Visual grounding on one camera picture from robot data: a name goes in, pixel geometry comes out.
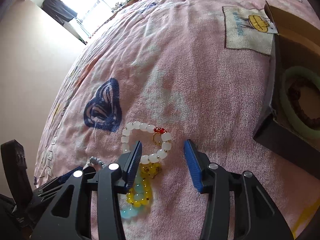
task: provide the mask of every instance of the white bead bracelet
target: white bead bracelet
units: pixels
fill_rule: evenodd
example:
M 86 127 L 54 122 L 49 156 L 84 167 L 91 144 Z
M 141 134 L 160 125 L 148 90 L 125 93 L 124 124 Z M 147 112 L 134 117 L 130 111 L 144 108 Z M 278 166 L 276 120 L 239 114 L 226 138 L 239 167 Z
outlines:
M 152 124 L 141 123 L 139 121 L 127 123 L 125 129 L 122 130 L 123 136 L 121 137 L 121 142 L 122 142 L 123 153 L 131 152 L 130 146 L 129 146 L 129 136 L 130 136 L 131 130 L 133 129 L 140 129 L 143 132 L 147 131 L 149 133 L 153 133 L 153 138 L 152 138 L 153 142 L 156 145 L 161 146 L 161 149 L 154 154 L 142 155 L 140 163 L 142 164 L 156 163 L 159 160 L 162 160 L 165 157 L 167 157 L 168 155 L 167 152 L 171 149 L 171 139 L 172 139 L 171 133 L 167 132 L 164 128 L 156 127 Z M 163 141 L 162 144 L 160 142 L 155 142 L 154 138 L 156 134 L 161 135 L 161 139 Z

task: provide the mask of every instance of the bed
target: bed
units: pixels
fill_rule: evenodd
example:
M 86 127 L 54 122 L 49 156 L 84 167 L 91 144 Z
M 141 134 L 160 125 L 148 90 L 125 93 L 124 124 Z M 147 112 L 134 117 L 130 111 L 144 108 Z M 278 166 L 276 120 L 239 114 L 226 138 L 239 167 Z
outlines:
M 252 139 L 274 30 L 257 34 L 243 15 L 266 17 L 265 1 L 320 28 L 307 0 L 139 0 L 119 12 L 60 88 L 39 145 L 37 186 L 90 156 L 114 162 L 126 124 L 152 123 L 170 131 L 172 149 L 151 180 L 152 204 L 123 221 L 128 240 L 198 239 L 207 196 L 189 175 L 189 138 L 227 171 L 252 171 L 298 235 L 319 205 L 320 182 Z M 129 143 L 136 140 L 143 154 L 156 150 L 151 135 L 136 131 Z M 124 196 L 120 203 L 128 205 Z M 94 209 L 91 223 L 97 239 Z

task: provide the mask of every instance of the jade bangle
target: jade bangle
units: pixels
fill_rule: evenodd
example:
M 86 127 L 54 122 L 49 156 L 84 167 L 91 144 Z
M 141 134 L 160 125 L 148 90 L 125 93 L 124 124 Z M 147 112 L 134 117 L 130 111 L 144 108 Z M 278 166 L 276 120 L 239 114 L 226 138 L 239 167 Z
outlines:
M 281 88 L 280 88 L 280 103 L 284 110 L 285 115 L 288 118 L 289 123 L 293 126 L 293 128 L 304 138 L 309 139 L 317 139 L 320 138 L 320 130 L 313 130 L 306 126 L 303 121 L 300 120 L 300 118 L 295 113 L 294 109 L 291 106 L 291 103 L 289 101 L 289 98 L 287 96 L 286 90 L 285 90 L 285 82 L 287 79 L 292 78 L 294 76 L 300 76 L 304 77 L 308 80 L 310 80 L 320 91 L 320 77 L 314 73 L 313 71 L 300 67 L 295 66 L 288 68 L 283 76 L 282 76 L 282 82 L 281 82 Z

